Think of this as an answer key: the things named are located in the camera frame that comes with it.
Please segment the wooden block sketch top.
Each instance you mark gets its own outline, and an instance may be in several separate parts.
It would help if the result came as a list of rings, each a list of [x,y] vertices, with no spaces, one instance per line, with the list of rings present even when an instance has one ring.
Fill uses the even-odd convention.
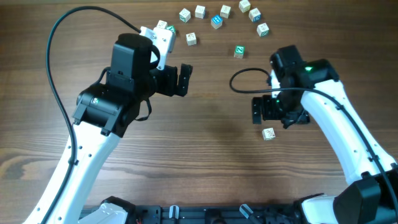
[[[262,136],[265,141],[275,139],[275,132],[273,128],[266,128],[262,130]]]

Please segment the wooden block blue H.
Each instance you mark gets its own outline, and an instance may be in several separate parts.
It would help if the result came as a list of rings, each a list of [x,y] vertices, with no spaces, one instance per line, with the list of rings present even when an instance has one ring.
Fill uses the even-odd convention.
[[[215,15],[211,18],[211,26],[214,29],[219,29],[223,25],[223,19],[219,15]]]

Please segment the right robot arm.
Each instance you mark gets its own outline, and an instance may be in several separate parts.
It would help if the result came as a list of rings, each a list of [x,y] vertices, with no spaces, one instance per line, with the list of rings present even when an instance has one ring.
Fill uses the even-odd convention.
[[[313,118],[332,146],[348,187],[337,196],[299,202],[307,223],[397,222],[397,162],[373,138],[326,59],[302,60],[296,46],[270,57],[270,95],[252,100],[255,124],[279,120],[288,128]]]

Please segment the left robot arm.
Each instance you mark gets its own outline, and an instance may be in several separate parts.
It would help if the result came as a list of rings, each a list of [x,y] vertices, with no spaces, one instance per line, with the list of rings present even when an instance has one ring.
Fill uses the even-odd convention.
[[[78,223],[80,212],[105,160],[139,110],[154,93],[185,96],[192,66],[165,64],[175,34],[143,28],[121,34],[113,46],[105,83],[83,90],[76,100],[72,133],[57,167],[26,223]]]

